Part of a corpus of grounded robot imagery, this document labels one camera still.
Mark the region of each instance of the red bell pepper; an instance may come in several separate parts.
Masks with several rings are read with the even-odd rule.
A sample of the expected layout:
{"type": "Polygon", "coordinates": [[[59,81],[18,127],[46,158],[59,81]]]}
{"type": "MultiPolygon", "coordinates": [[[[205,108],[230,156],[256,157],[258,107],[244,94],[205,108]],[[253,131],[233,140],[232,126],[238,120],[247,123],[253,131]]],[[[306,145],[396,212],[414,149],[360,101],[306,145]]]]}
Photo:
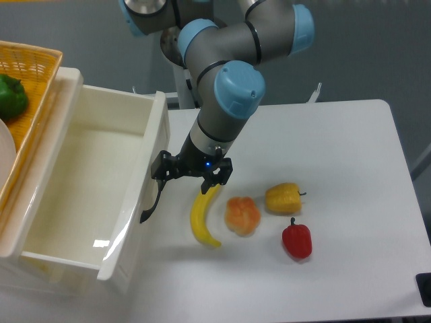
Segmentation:
{"type": "Polygon", "coordinates": [[[283,230],[281,238],[284,246],[294,258],[304,259],[311,255],[310,230],[303,224],[296,225],[294,217],[290,219],[290,225],[283,230]]]}

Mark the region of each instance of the yellow bell pepper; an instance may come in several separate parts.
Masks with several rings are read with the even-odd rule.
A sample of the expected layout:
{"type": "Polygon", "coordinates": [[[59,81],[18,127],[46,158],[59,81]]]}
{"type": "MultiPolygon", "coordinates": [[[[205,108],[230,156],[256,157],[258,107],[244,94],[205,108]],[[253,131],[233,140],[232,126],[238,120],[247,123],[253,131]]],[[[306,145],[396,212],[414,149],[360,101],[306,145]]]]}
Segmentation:
{"type": "Polygon", "coordinates": [[[295,213],[301,210],[301,194],[295,183],[278,184],[265,193],[267,208],[273,212],[295,213]]]}

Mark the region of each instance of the white plate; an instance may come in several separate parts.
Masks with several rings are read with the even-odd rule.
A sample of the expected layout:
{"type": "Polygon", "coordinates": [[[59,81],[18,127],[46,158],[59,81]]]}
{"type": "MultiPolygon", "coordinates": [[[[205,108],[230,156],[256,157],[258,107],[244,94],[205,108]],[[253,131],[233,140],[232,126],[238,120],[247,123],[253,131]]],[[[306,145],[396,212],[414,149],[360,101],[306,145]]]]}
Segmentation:
{"type": "Polygon", "coordinates": [[[16,158],[15,143],[6,124],[0,120],[0,190],[6,183],[16,158]]]}

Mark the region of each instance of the light blue joint cap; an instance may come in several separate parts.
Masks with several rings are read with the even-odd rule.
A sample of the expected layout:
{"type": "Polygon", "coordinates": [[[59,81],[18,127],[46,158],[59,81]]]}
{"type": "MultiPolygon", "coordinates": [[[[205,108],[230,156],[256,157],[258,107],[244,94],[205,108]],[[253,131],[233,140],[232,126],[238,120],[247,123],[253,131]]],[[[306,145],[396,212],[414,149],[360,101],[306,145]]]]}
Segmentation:
{"type": "Polygon", "coordinates": [[[196,19],[184,26],[178,36],[178,48],[180,49],[183,61],[186,61],[186,53],[190,43],[202,30],[216,27],[217,25],[208,19],[196,19]]]}
{"type": "Polygon", "coordinates": [[[133,22],[130,13],[127,11],[124,0],[119,0],[119,5],[124,17],[126,18],[126,23],[129,25],[132,35],[134,35],[134,37],[145,36],[145,34],[136,26],[135,22],[133,22]]]}
{"type": "Polygon", "coordinates": [[[215,76],[214,94],[227,114],[237,119],[248,119],[265,95],[265,80],[252,65],[230,61],[215,76]]]}
{"type": "Polygon", "coordinates": [[[304,5],[294,5],[295,34],[290,54],[300,52],[311,46],[314,40],[314,21],[310,10],[304,5]]]}

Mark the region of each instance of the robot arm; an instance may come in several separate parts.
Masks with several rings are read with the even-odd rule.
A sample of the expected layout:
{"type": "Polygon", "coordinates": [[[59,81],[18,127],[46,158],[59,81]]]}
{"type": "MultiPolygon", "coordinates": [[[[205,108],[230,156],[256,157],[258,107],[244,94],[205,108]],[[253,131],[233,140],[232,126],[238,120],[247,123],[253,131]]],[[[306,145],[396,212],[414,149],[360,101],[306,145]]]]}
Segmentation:
{"type": "Polygon", "coordinates": [[[286,0],[241,0],[245,21],[225,28],[212,21],[212,1],[120,2],[134,28],[144,33],[182,28],[178,47],[203,102],[180,153],[161,151],[153,162],[152,178],[158,182],[159,194],[155,205],[143,212],[143,222],[171,179],[203,177],[203,194],[211,186],[227,183],[233,169],[225,155],[265,94],[265,80],[253,66],[308,48],[314,23],[305,6],[292,6],[286,0]]]}

